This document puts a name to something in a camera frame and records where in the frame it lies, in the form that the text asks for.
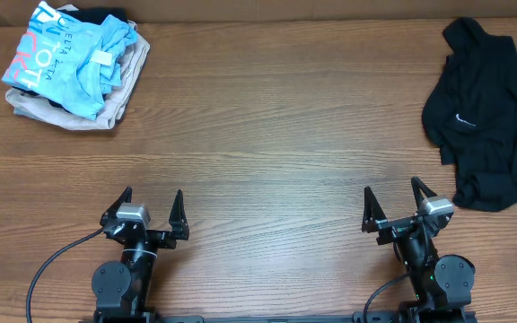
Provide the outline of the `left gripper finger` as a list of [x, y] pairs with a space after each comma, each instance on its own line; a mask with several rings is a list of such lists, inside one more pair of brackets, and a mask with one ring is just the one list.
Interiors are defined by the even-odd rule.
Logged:
[[180, 189], [177, 191], [171, 208], [169, 224], [176, 240], [187, 240], [189, 238], [188, 220], [185, 213], [183, 193]]
[[111, 218], [116, 216], [118, 209], [124, 203], [130, 203], [132, 201], [132, 194], [133, 189], [131, 187], [126, 187], [118, 199], [103, 213], [100, 218], [100, 225], [106, 225]]

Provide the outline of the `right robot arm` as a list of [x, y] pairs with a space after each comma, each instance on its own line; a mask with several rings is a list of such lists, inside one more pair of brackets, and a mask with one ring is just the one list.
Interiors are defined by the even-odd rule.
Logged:
[[416, 298], [403, 301], [391, 313], [389, 322], [475, 322], [476, 314], [465, 307], [472, 302], [471, 290], [476, 268], [460, 255], [439, 256], [433, 243], [454, 214], [453, 203], [439, 196], [418, 178], [411, 179], [416, 211], [406, 218], [389, 220], [367, 186], [361, 230], [378, 234], [379, 245], [393, 246], [395, 256], [406, 272], [379, 287], [366, 301], [363, 322], [373, 321], [372, 302], [391, 286], [408, 279]]

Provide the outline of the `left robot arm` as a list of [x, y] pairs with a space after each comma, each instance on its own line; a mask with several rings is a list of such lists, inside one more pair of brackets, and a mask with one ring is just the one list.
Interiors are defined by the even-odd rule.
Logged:
[[93, 273], [95, 322], [161, 322], [159, 312], [146, 305], [158, 251], [175, 249], [179, 240], [189, 238], [180, 190], [173, 201], [168, 231], [149, 227], [149, 211], [132, 202], [132, 193], [131, 187], [126, 188], [100, 219], [106, 238], [123, 249], [120, 260], [105, 262]]

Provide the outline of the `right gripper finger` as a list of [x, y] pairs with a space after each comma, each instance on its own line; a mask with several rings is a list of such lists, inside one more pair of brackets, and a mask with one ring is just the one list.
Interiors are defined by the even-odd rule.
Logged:
[[383, 212], [375, 194], [372, 189], [367, 186], [364, 188], [364, 213], [362, 221], [363, 232], [379, 231], [382, 225], [388, 219]]
[[419, 177], [412, 177], [410, 182], [417, 207], [423, 207], [430, 197], [437, 196]]

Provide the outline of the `black t-shirt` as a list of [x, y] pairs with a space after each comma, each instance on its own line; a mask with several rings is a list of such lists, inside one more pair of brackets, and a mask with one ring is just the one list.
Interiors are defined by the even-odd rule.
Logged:
[[443, 30], [452, 52], [422, 122], [443, 165], [455, 167], [453, 203], [499, 212], [517, 203], [517, 49], [461, 17]]

